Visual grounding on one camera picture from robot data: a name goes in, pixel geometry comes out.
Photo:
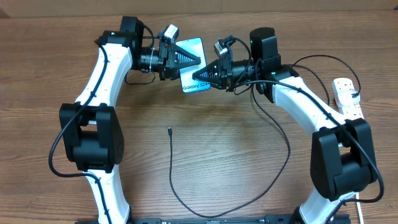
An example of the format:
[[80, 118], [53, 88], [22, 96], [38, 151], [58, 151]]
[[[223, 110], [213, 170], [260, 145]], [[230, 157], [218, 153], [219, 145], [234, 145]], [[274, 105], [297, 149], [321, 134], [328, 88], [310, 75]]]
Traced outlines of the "Galaxy smartphone blue screen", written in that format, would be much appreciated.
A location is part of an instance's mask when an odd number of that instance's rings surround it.
[[200, 37], [193, 39], [181, 40], [176, 42], [176, 45], [193, 54], [194, 56], [200, 57], [201, 63], [198, 65], [192, 65], [180, 69], [180, 82], [182, 91], [185, 94], [207, 91], [211, 88], [210, 84], [200, 80], [194, 80], [192, 74], [197, 70], [200, 70], [206, 66], [205, 51], [203, 48], [203, 42]]

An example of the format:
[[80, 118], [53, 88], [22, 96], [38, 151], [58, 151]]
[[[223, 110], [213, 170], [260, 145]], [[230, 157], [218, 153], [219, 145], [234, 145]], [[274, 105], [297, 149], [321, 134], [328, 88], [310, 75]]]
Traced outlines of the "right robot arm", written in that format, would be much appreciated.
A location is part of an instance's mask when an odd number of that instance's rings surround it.
[[355, 193], [378, 182], [377, 202], [384, 195], [384, 183], [377, 169], [370, 125], [363, 118], [340, 114], [315, 95], [290, 65], [281, 62], [275, 30], [260, 27], [250, 32], [249, 60], [235, 62], [232, 37], [215, 44], [219, 58], [193, 73], [195, 80], [213, 88], [233, 91], [251, 85], [270, 102], [283, 108], [312, 140], [310, 176], [314, 190], [297, 207], [290, 223], [341, 223], [335, 213]]

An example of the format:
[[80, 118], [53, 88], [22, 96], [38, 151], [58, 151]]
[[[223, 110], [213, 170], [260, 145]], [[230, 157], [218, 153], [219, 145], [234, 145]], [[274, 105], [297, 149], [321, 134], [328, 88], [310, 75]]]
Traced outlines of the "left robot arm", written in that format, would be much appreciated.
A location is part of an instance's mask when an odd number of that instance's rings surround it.
[[[201, 62], [176, 44], [179, 29], [173, 24], [150, 36], [159, 41], [157, 49], [143, 46], [147, 30], [137, 17], [124, 16], [118, 31], [104, 31], [95, 41], [98, 58], [85, 89], [74, 103], [64, 103], [59, 110], [61, 131], [51, 147], [49, 167], [59, 177], [87, 179], [98, 209], [95, 223], [133, 222], [119, 173], [124, 136], [115, 109], [128, 72], [138, 70], [161, 80], [176, 80], [181, 69]], [[53, 154], [59, 141], [78, 169], [73, 175], [54, 168]]]

